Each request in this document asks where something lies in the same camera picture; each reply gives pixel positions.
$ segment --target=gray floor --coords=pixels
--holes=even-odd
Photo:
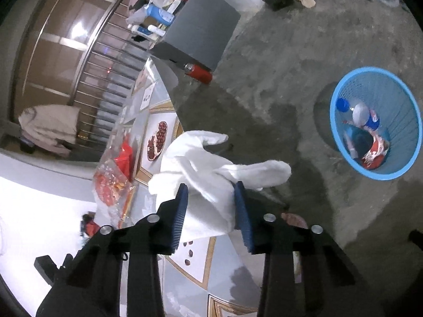
[[[238,162],[277,159],[292,176],[278,187],[290,211],[321,224],[389,306],[423,268],[407,243],[423,228],[423,157],[401,178],[373,181],[336,150],[328,99],[337,82],[372,65],[398,75],[423,108],[423,34],[413,16],[368,0],[316,0],[261,10],[230,44],[210,86],[171,92],[186,130],[229,135]]]

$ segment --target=white towel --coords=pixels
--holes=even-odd
[[[285,162],[235,165],[203,148],[227,139],[227,135],[208,131],[183,133],[163,154],[160,173],[149,181],[149,192],[157,194],[157,209],[175,198],[181,183],[188,186],[181,242],[224,235],[234,229],[233,183],[242,181],[246,189],[260,189],[280,185],[291,175]]]
[[[20,115],[19,123],[29,135],[48,145],[56,146],[58,139],[75,144],[79,110],[65,105],[29,107]]]

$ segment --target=blue trash can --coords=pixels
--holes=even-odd
[[[358,98],[378,114],[380,130],[384,131],[382,136],[390,141],[386,160],[379,168],[364,169],[350,156],[343,135],[351,126],[343,123],[342,113],[336,109],[336,100],[340,97]],[[345,75],[333,92],[329,116],[338,149],[355,170],[368,178],[398,178],[417,158],[422,143],[420,110],[405,83],[389,71],[363,67]]]

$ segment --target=bolt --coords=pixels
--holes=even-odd
[[[149,215],[147,217],[147,222],[149,222],[149,223],[157,223],[159,220],[160,220],[160,217],[156,214]]]
[[[321,234],[323,232],[323,228],[320,225],[312,225],[311,230],[315,234]]]
[[[276,216],[275,216],[275,215],[273,215],[273,214],[271,214],[271,213],[266,213],[266,214],[263,216],[263,219],[264,219],[265,221],[274,222],[274,221],[276,220]]]
[[[100,233],[102,235],[108,235],[109,233],[112,232],[112,230],[113,230],[113,228],[110,225],[105,225],[105,226],[101,227]]]

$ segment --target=red bottle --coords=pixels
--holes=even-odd
[[[185,73],[192,78],[204,83],[209,84],[213,79],[212,73],[207,70],[204,70],[202,67],[196,64],[188,63],[185,65]]]

